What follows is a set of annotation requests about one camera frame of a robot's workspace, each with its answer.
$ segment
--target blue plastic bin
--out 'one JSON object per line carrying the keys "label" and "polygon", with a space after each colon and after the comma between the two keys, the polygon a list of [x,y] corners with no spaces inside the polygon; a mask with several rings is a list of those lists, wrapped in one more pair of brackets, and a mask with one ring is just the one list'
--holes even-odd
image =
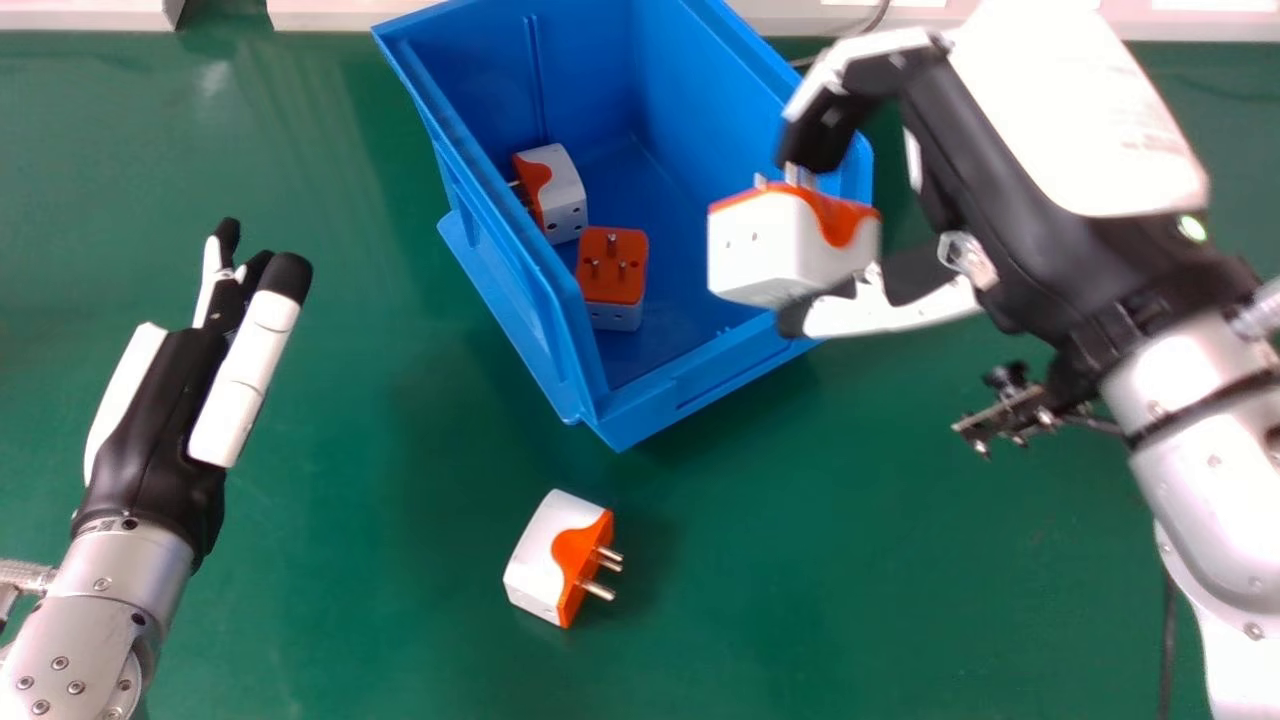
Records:
{"label": "blue plastic bin", "polygon": [[[451,0],[374,28],[417,104],[452,211],[439,231],[561,419],[616,451],[814,346],[707,290],[707,209],[780,177],[799,74],[721,0]],[[573,279],[508,187],[513,152],[563,143],[590,220],[641,228],[636,333],[595,332]],[[827,192],[870,202],[861,137]]]}

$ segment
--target robotic hand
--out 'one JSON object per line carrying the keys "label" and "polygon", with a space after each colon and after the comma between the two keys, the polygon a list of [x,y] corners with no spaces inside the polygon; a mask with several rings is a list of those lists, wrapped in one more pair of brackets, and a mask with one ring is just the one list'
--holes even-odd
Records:
{"label": "robotic hand", "polygon": [[236,465],[311,286],[311,264],[260,252],[234,266],[239,223],[207,240],[192,327],[137,328],[84,450],[84,497],[55,570],[0,560],[0,717],[127,720],[155,675],[191,578],[223,524]]}
{"label": "robotic hand", "polygon": [[[996,404],[954,429],[983,455],[1065,421],[1123,436],[1160,557],[1199,624],[1215,717],[1280,719],[1280,360],[1267,342],[1280,283],[1260,287],[1215,249],[1204,169],[1093,10],[987,0],[952,32],[838,41],[786,105],[777,164],[835,170],[891,99],[938,268],[1002,332],[1055,350],[1043,383],[1020,364],[988,374]],[[736,238],[719,210],[713,247]],[[760,245],[803,258],[829,241],[805,228],[762,225]],[[835,323],[813,323],[810,299],[787,301],[809,314],[803,334],[883,329],[841,302],[842,332],[810,333]],[[776,305],[780,324],[791,305]],[[1089,414],[1098,398],[1114,423]]]}

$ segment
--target metal hose connector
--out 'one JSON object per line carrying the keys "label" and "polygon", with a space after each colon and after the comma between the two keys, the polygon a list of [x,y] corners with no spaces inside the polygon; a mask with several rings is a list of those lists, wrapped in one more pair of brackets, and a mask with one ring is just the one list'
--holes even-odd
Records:
{"label": "metal hose connector", "polygon": [[23,594],[45,594],[58,570],[47,565],[0,557],[0,587],[18,588]]}
{"label": "metal hose connector", "polygon": [[1231,318],[1231,329],[1248,341],[1266,340],[1280,329],[1280,278],[1253,293],[1253,301]]}

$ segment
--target green table surface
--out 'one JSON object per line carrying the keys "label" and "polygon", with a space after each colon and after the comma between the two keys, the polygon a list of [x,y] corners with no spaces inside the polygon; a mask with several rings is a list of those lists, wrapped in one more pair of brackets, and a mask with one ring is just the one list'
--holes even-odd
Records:
{"label": "green table surface", "polygon": [[[1138,53],[1217,240],[1276,273],[1280,53]],[[869,135],[887,243],[920,241],[893,118]],[[1065,432],[986,464],[948,430],[1034,343],[980,318],[827,343],[620,456],[552,413],[445,209],[366,35],[224,3],[172,36],[0,36],[0,555],[61,557],[106,379],[137,323],[189,322],[219,218],[317,268],[154,719],[1153,714],[1161,575],[1123,450]],[[627,556],[571,632],[500,582],[557,487],[614,509]],[[1179,639],[1175,716],[1204,717],[1185,606]]]}

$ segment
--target black cable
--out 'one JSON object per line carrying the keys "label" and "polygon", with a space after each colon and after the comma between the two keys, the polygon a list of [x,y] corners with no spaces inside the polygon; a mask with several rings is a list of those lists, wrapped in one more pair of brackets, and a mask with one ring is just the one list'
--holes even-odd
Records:
{"label": "black cable", "polygon": [[1160,643],[1160,701],[1156,705],[1156,720],[1169,720],[1169,710],[1174,700],[1174,651],[1178,635],[1178,585],[1169,571],[1165,571],[1165,629]]}
{"label": "black cable", "polygon": [[[845,37],[850,35],[864,35],[879,27],[884,22],[884,15],[888,14],[890,5],[893,0],[881,0],[879,5],[876,6],[876,12],[867,20],[858,20],[856,23],[836,28],[836,35]],[[800,58],[799,60],[791,60],[792,68],[805,68],[812,65],[817,60],[817,55],[809,55],[808,58]]]}

